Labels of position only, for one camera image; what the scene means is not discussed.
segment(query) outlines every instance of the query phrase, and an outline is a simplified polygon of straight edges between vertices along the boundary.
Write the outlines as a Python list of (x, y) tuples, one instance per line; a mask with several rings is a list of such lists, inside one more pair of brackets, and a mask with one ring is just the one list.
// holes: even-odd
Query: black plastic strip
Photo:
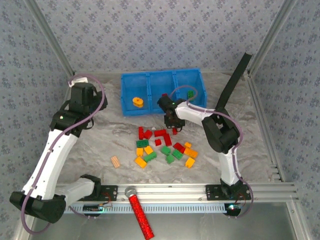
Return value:
[(238, 66), (234, 70), (232, 76), (230, 77), (228, 83), (226, 84), (226, 86), (224, 87), (224, 89), (220, 95), (219, 101), (215, 107), (216, 110), (219, 110), (220, 108), (223, 108), (223, 109), (225, 108), (225, 106), (230, 98), (230, 95), (234, 91), (239, 79), (244, 74), (251, 57), (252, 57), (252, 55), (244, 53)]

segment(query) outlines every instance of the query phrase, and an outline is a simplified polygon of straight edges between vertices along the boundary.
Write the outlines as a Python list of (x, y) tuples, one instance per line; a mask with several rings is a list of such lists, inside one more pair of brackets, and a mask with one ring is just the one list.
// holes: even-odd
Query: yellow toy piece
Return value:
[(185, 148), (184, 154), (189, 156), (190, 158), (193, 158), (193, 159), (195, 159), (198, 156), (198, 152), (197, 151), (192, 150), (192, 149), (190, 149), (188, 147)]
[(185, 162), (185, 166), (189, 169), (192, 167), (192, 165), (195, 163), (195, 160), (191, 157), (188, 158), (188, 160)]
[(144, 148), (144, 150), (145, 150), (146, 154), (148, 154), (148, 155), (154, 152), (150, 146), (146, 146)]
[(144, 101), (140, 97), (134, 97), (132, 99), (133, 105), (138, 108), (142, 108), (144, 106)]
[(137, 149), (136, 149), (136, 155), (138, 156), (138, 157), (141, 157), (141, 156), (143, 156), (144, 155), (144, 149), (141, 147), (138, 147)]
[(191, 144), (190, 142), (186, 142), (186, 143), (184, 144), (184, 147), (185, 147), (185, 148), (191, 148), (191, 146), (192, 146), (192, 144)]
[(147, 163), (140, 156), (135, 159), (135, 163), (143, 169), (147, 166)]

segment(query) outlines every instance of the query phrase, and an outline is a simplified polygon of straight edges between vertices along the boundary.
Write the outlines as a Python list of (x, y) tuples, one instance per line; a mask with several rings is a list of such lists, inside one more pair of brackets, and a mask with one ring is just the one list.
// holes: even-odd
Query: green lego brick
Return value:
[(182, 157), (184, 156), (184, 155), (183, 155), (181, 152), (179, 152), (177, 149), (173, 150), (172, 155), (173, 155), (176, 159), (178, 159), (178, 160), (182, 159)]
[(157, 153), (154, 151), (154, 152), (148, 154), (147, 156), (145, 156), (145, 157), (143, 158), (143, 160), (144, 160), (146, 163), (148, 163), (148, 162), (150, 162), (152, 159), (155, 159), (156, 157), (157, 157)]
[(194, 96), (194, 91), (190, 90), (187, 92), (187, 99), (190, 99)]
[(163, 146), (161, 148), (161, 153), (163, 153), (164, 155), (168, 156), (171, 153), (171, 149), (169, 147), (167, 147), (167, 146)]
[(137, 148), (144, 148), (146, 146), (149, 146), (149, 141), (148, 140), (139, 140), (136, 141), (136, 147)]
[(173, 162), (175, 161), (175, 158), (174, 158), (174, 156), (172, 156), (171, 154), (169, 154), (168, 156), (166, 156), (165, 160), (166, 160), (166, 162), (167, 162), (168, 164), (171, 164), (171, 163), (173, 163)]

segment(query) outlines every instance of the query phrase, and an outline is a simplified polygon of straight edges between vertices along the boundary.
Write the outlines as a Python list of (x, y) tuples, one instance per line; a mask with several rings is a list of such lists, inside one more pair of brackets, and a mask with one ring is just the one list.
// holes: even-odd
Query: lego brick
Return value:
[(150, 139), (152, 136), (152, 131), (150, 131), (150, 130), (145, 131), (143, 136), (145, 139)]
[(142, 147), (138, 147), (138, 148), (136, 149), (136, 155), (137, 155), (138, 157), (143, 156), (143, 155), (144, 155), (144, 149), (143, 149)]
[(146, 146), (149, 146), (149, 141), (148, 140), (139, 140), (136, 141), (136, 147), (137, 148), (144, 148)]
[(119, 162), (117, 156), (111, 157), (111, 162), (112, 162), (115, 169), (120, 167), (120, 162)]
[(189, 169), (192, 167), (192, 165), (195, 163), (195, 160), (191, 157), (188, 158), (188, 160), (185, 162), (185, 166)]
[(144, 139), (144, 128), (142, 126), (140, 126), (138, 128), (138, 133), (139, 133), (139, 140), (143, 140)]
[(178, 160), (182, 159), (182, 157), (184, 156), (184, 155), (183, 155), (181, 152), (179, 152), (177, 149), (173, 150), (172, 155), (173, 155), (176, 159), (178, 159)]
[(150, 146), (146, 146), (146, 147), (144, 148), (144, 151), (146, 152), (146, 154), (151, 154), (151, 153), (153, 153), (153, 150), (152, 150), (152, 148), (151, 148)]
[(170, 135), (167, 133), (163, 136), (164, 138), (164, 143), (165, 145), (168, 147), (168, 146), (171, 146), (172, 145), (172, 142), (171, 142), (171, 138), (170, 138)]
[(169, 154), (168, 156), (166, 156), (165, 160), (166, 160), (166, 162), (167, 162), (168, 164), (171, 164), (171, 163), (173, 163), (173, 162), (175, 161), (175, 158), (174, 158), (174, 156), (172, 156), (171, 154)]
[(143, 169), (147, 166), (147, 163), (140, 156), (138, 156), (134, 161)]
[(184, 147), (185, 147), (185, 148), (191, 148), (191, 146), (192, 146), (192, 144), (191, 144), (190, 142), (186, 142), (186, 143), (184, 144)]
[(146, 163), (150, 162), (152, 159), (155, 159), (157, 157), (157, 153), (153, 151), (152, 153), (145, 156), (143, 159)]
[(161, 139), (154, 140), (154, 143), (155, 143), (156, 146), (161, 145)]
[(161, 137), (167, 134), (167, 130), (165, 129), (161, 129), (161, 130), (156, 130), (154, 131), (154, 136), (157, 137)]
[(171, 153), (171, 149), (169, 147), (167, 147), (167, 146), (163, 146), (161, 148), (161, 153), (163, 153), (164, 155), (168, 156)]
[(185, 148), (184, 154), (189, 156), (189, 157), (191, 157), (191, 158), (193, 158), (193, 159), (195, 159), (198, 156), (198, 152), (197, 151), (192, 150), (192, 149), (190, 149), (188, 147)]
[(173, 145), (173, 148), (174, 149), (177, 149), (177, 150), (179, 150), (180, 151), (180, 149), (182, 149), (184, 146), (182, 146), (180, 143), (176, 143), (175, 145)]
[(185, 153), (185, 150), (186, 150), (186, 148), (185, 148), (185, 147), (182, 147), (182, 148), (179, 149), (179, 152), (182, 153), (182, 154), (184, 154), (184, 153)]
[(192, 98), (194, 95), (195, 95), (195, 94), (194, 94), (194, 91), (189, 90), (189, 91), (187, 92), (187, 99)]

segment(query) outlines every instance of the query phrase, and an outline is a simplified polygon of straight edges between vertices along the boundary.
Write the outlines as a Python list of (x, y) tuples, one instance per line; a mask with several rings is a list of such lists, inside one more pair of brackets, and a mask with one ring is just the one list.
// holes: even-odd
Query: red lego brick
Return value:
[(172, 128), (172, 134), (173, 135), (177, 135), (178, 134), (178, 131), (177, 131), (177, 129), (174, 127), (174, 128)]
[(161, 139), (154, 140), (154, 143), (155, 143), (156, 146), (161, 145)]
[(161, 130), (157, 130), (154, 131), (154, 136), (157, 137), (161, 137), (167, 134), (167, 130), (166, 129), (161, 129)]
[(171, 142), (171, 138), (170, 138), (170, 135), (168, 133), (166, 133), (164, 136), (164, 142), (165, 142), (165, 145), (168, 147), (168, 146), (171, 146), (172, 145), (172, 142)]
[(144, 139), (144, 127), (140, 126), (138, 131), (139, 131), (139, 140), (143, 140)]
[(185, 153), (185, 150), (186, 150), (186, 148), (183, 146), (183, 147), (180, 148), (178, 151), (179, 151), (180, 153), (184, 154), (184, 153)]
[(144, 136), (145, 139), (150, 139), (151, 136), (152, 136), (152, 131), (150, 131), (150, 130), (145, 131), (143, 136)]
[(180, 152), (180, 149), (182, 149), (184, 146), (182, 146), (180, 143), (176, 143), (175, 145), (173, 145), (174, 149), (177, 149)]

